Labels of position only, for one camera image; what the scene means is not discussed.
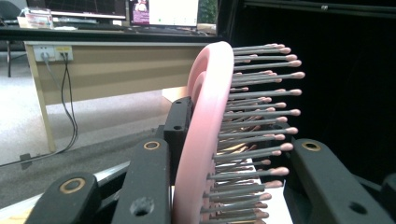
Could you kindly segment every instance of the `power outlet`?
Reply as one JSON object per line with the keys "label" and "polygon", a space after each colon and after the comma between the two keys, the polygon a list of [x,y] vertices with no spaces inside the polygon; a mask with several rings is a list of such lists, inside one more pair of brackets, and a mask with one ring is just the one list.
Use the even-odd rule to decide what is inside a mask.
{"label": "power outlet", "polygon": [[62,54],[64,56],[67,55],[67,61],[73,61],[73,50],[71,46],[55,46],[55,60],[56,61],[63,61],[64,57],[62,56]]}
{"label": "power outlet", "polygon": [[33,52],[37,62],[44,62],[43,56],[48,56],[50,62],[55,61],[55,50],[51,45],[35,45],[33,46]]}

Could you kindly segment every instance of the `computer monitor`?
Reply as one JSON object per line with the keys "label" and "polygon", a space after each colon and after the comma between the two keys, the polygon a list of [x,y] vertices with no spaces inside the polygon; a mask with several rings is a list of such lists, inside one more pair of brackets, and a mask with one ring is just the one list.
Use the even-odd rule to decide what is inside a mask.
{"label": "computer monitor", "polygon": [[54,17],[126,20],[125,0],[27,0],[27,6],[50,9]]}
{"label": "computer monitor", "polygon": [[196,27],[199,0],[129,0],[131,25]]}

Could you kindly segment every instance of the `pink hairbrush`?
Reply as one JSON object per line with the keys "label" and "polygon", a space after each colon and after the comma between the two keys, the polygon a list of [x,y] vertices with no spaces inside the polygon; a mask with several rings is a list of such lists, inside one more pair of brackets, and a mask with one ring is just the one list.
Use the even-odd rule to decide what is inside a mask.
{"label": "pink hairbrush", "polygon": [[[271,97],[300,95],[300,90],[248,92],[249,85],[280,82],[285,78],[303,78],[297,72],[278,75],[263,68],[297,67],[301,64],[289,48],[271,44],[233,49],[226,42],[206,46],[196,58],[188,81],[188,94],[194,103],[191,125],[180,158],[175,184],[173,223],[230,223],[252,221],[264,223],[269,215],[262,201],[271,199],[265,189],[282,186],[280,181],[258,184],[262,175],[286,175],[289,170],[252,168],[251,158],[278,156],[292,150],[292,144],[258,148],[256,142],[284,140],[285,133],[296,128],[264,130],[262,127],[286,122],[284,116],[298,116],[298,109],[280,110],[284,103],[269,104]],[[235,63],[262,62],[234,66]]]}

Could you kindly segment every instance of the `gray carpet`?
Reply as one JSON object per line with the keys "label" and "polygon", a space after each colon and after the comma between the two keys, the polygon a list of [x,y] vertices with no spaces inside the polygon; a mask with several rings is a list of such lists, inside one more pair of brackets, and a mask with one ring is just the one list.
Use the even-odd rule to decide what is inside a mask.
{"label": "gray carpet", "polygon": [[[25,169],[20,165],[1,167],[19,161],[23,154],[49,153],[25,56],[12,61],[11,73],[8,78],[7,55],[0,52],[0,208],[42,193],[61,175],[97,173],[128,161],[134,144],[164,124],[171,105],[161,91],[75,102],[79,135],[71,150],[34,161]],[[48,105],[47,110],[57,150],[63,149],[72,134],[70,120],[61,105]]]}
{"label": "gray carpet", "polygon": [[81,147],[78,150],[33,161],[32,165],[25,169],[20,164],[1,167],[0,208],[43,193],[62,175],[74,172],[95,174],[126,162],[134,145],[153,135],[154,130]]}

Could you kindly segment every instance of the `desk leg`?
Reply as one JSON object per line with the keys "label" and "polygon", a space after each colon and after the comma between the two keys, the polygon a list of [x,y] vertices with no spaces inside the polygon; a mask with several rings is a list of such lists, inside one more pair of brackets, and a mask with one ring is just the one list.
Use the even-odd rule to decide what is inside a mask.
{"label": "desk leg", "polygon": [[33,81],[35,83],[35,90],[37,91],[38,103],[40,104],[40,110],[41,110],[41,117],[43,118],[44,127],[46,129],[49,152],[55,152],[56,151],[55,142],[53,140],[52,131],[50,129],[50,120],[47,113],[43,90],[41,88],[40,78],[38,76],[37,64],[35,61],[35,54],[33,52],[33,47],[30,45],[26,45],[25,48],[30,65],[30,70],[33,76]]}
{"label": "desk leg", "polygon": [[170,102],[174,102],[178,99],[188,96],[187,87],[174,87],[169,89],[163,89],[163,97]]}

